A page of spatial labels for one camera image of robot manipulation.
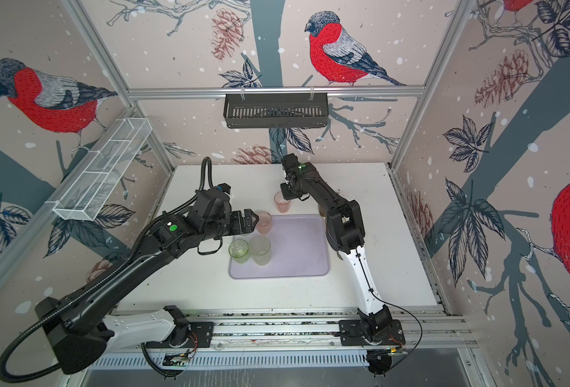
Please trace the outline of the pink glass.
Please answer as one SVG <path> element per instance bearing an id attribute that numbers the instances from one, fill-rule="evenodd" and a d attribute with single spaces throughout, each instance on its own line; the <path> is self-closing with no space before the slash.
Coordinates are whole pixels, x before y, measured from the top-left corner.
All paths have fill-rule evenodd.
<path id="1" fill-rule="evenodd" d="M 272 216 L 266 211 L 259 211 L 257 215 L 259 216 L 259 221 L 255 230 L 263 235 L 267 235 L 272 229 Z"/>
<path id="2" fill-rule="evenodd" d="M 291 209 L 291 201 L 286 199 L 281 192 L 274 196 L 275 206 L 279 213 L 286 214 Z"/>

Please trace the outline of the tall pale green dimpled glass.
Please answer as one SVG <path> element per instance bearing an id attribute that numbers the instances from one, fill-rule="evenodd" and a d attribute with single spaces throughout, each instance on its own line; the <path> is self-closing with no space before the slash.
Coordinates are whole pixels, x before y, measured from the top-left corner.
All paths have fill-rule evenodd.
<path id="1" fill-rule="evenodd" d="M 257 265 L 264 266 L 271 259 L 271 243 L 265 235 L 257 235 L 249 241 L 251 258 Z"/>

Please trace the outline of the bright green faceted glass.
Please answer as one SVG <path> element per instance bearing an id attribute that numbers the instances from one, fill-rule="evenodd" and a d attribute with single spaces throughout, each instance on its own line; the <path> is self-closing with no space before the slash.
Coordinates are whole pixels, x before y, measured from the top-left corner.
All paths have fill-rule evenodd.
<path id="1" fill-rule="evenodd" d="M 233 240 L 228 247 L 228 253 L 230 258 L 238 264 L 245 264 L 251 258 L 250 246 L 246 240 Z"/>

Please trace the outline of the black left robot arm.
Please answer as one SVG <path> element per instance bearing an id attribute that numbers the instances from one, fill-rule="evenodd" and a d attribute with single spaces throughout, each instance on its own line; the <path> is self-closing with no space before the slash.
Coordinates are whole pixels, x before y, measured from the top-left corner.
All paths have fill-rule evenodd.
<path id="1" fill-rule="evenodd" d="M 136 344 L 196 345 L 188 320 L 177 306 L 147 314 L 115 317 L 111 310 L 152 274 L 205 240 L 222 241 L 254 231 L 259 216 L 230 205 L 222 184 L 196 193 L 193 203 L 165 212 L 141 233 L 127 258 L 61 300 L 47 298 L 36 307 L 61 370 L 74 374 L 107 352 Z"/>

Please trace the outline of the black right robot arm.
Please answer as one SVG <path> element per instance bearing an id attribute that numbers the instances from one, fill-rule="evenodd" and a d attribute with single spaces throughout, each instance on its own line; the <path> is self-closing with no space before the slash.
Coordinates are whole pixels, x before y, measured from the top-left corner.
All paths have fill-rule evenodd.
<path id="1" fill-rule="evenodd" d="M 321 177 L 313 164 L 299 162 L 294 154 L 284 156 L 281 166 L 286 179 L 280 185 L 283 197 L 301 201 L 311 197 L 325 212 L 329 246 L 342 255 L 354 281 L 362 338 L 369 343 L 381 343 L 388 338 L 393 318 L 389 307 L 380 300 L 370 274 L 359 203 L 343 198 Z"/>

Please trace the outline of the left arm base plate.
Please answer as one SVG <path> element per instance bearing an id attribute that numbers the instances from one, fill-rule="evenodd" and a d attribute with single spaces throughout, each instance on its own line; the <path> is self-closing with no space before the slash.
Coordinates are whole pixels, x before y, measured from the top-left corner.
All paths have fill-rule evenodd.
<path id="1" fill-rule="evenodd" d="M 190 322 L 176 326 L 170 335 L 159 342 L 160 348 L 209 348 L 215 324 Z"/>

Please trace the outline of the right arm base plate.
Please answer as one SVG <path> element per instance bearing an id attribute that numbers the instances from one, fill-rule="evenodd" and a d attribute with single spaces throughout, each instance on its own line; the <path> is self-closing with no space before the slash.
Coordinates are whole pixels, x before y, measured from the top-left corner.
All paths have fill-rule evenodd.
<path id="1" fill-rule="evenodd" d="M 399 320 L 393 319 L 390 323 L 372 327 L 361 320 L 340 320 L 338 330 L 334 334 L 341 340 L 344 347 L 356 346 L 397 346 L 406 343 L 402 325 Z"/>

